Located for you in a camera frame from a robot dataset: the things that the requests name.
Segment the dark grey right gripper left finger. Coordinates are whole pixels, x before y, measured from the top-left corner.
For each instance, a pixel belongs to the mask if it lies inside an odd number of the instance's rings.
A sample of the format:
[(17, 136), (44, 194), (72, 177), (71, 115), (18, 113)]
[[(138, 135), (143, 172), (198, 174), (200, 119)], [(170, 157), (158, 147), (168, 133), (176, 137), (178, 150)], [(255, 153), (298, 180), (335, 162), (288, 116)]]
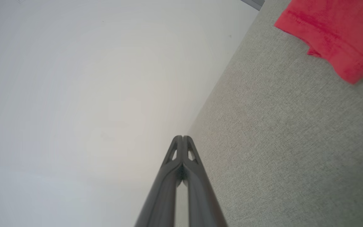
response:
[(136, 227), (173, 227), (183, 136), (173, 138), (135, 223)]

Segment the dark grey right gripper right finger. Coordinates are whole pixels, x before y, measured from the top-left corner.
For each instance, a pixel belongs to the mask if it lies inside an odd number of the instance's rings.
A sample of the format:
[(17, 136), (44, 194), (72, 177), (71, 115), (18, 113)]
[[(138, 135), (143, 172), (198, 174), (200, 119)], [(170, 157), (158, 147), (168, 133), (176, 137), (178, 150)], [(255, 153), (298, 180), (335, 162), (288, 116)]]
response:
[(227, 222), (190, 136), (183, 137), (183, 169), (188, 188), (190, 227), (226, 227)]

